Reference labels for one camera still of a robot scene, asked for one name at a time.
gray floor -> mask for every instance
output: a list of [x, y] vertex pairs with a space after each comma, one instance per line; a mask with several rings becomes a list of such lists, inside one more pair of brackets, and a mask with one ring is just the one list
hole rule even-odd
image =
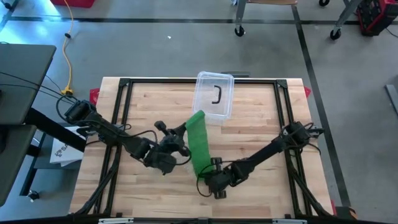
[[[299, 1], [297, 6], [300, 18], [308, 21], [335, 21], [343, 7], [342, 1], [333, 1], [321, 8], [316, 0]], [[73, 13], [90, 18], [233, 19], [235, 10], [229, 0], [97, 0], [91, 9], [73, 8]], [[6, 13], [0, 8], [0, 16]], [[57, 18], [69, 14], [47, 0], [21, 0], [12, 16]], [[249, 4], [244, 18], [292, 21], [293, 15], [290, 6]], [[62, 56], [63, 33], [69, 26], [68, 21], [8, 21], [0, 32], [0, 41], [56, 45], [47, 75], [63, 88], [68, 79]], [[242, 38], [235, 36], [233, 28], [233, 24], [221, 23], [76, 22], [67, 48], [76, 97], [88, 99], [88, 90], [98, 88], [105, 76], [195, 77], [202, 70], [245, 71], [252, 77], [297, 77], [311, 88], [294, 24], [245, 24], [247, 33]], [[394, 53], [398, 39], [387, 32], [363, 37], [358, 26], [344, 26], [341, 39], [332, 42], [328, 39], [331, 29], [303, 26], [352, 206], [360, 219], [397, 223], [398, 117], [384, 85], [396, 81]], [[398, 34], [398, 26], [390, 26], [390, 30]], [[44, 85], [54, 87], [47, 79]], [[34, 107], [60, 121], [54, 103], [39, 93]], [[314, 122], [320, 124], [313, 95], [308, 103]], [[323, 138], [320, 147], [329, 191], [339, 205]], [[29, 158], [7, 203], [0, 208], [0, 220], [66, 214], [77, 173], [40, 171], [34, 189], [42, 190], [44, 196], [31, 204], [17, 196], [27, 166]], [[21, 208], [29, 212], [16, 212]]]

wooden table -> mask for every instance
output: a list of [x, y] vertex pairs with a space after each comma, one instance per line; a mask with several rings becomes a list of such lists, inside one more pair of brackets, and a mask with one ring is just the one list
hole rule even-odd
[[[105, 77], [99, 93], [97, 109], [111, 120], [119, 78]], [[296, 121], [311, 121], [301, 79], [287, 79], [290, 100]], [[162, 120], [170, 128], [177, 127], [192, 115], [195, 84], [135, 83], [127, 123], [136, 134]], [[123, 93], [118, 122], [124, 107]], [[231, 119], [223, 126], [207, 126], [210, 154], [223, 160], [248, 157], [269, 144], [280, 131], [274, 89], [264, 84], [235, 84]], [[157, 131], [161, 139], [164, 135]], [[150, 134], [145, 137], [153, 139]], [[77, 211], [98, 185], [105, 145], [86, 147], [70, 211]], [[325, 210], [332, 212], [328, 188], [319, 152], [311, 146], [302, 153], [307, 184]], [[196, 189], [196, 177], [191, 163], [179, 166], [170, 174], [146, 168], [123, 150], [113, 202], [113, 214], [125, 217], [156, 218], [283, 218], [293, 214], [292, 199], [283, 153], [274, 155], [256, 167], [250, 178], [237, 187], [228, 187], [226, 199], [201, 197]], [[202, 192], [207, 192], [204, 184]], [[304, 211], [298, 188], [300, 208]], [[108, 189], [104, 192], [106, 203]]]

clear plastic container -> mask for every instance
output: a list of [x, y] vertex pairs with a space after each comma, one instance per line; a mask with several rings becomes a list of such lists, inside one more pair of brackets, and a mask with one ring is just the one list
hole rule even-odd
[[200, 72], [195, 87], [193, 113], [203, 110], [206, 123], [222, 125], [231, 117], [234, 95], [232, 75]]

green towel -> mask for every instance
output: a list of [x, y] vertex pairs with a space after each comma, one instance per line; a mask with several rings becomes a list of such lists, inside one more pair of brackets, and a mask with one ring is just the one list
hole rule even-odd
[[200, 171], [210, 165], [209, 144], [207, 141], [207, 131], [205, 123], [205, 113], [200, 110], [195, 113], [185, 124], [188, 133], [188, 145], [191, 151], [191, 161], [195, 174], [198, 176]]

yellow extension cord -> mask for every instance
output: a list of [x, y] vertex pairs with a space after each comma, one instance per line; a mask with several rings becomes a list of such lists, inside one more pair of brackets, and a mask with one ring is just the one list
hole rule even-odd
[[65, 40], [63, 41], [63, 46], [62, 46], [63, 56], [65, 57], [65, 60], [67, 61], [68, 66], [69, 66], [69, 81], [68, 81], [68, 85], [65, 87], [64, 90], [61, 91], [61, 93], [63, 95], [73, 95], [73, 90], [70, 88], [70, 84], [72, 82], [72, 65], [70, 64], [69, 58], [68, 58], [67, 54], [65, 53], [65, 48], [67, 46], [67, 40], [70, 39], [70, 34], [72, 33], [72, 29], [73, 29], [73, 14], [72, 14], [72, 11], [70, 10], [69, 4], [67, 3], [67, 0], [63, 0], [63, 1], [65, 2], [65, 4], [68, 7], [69, 14], [72, 19], [72, 23], [70, 24], [69, 31], [65, 34]]

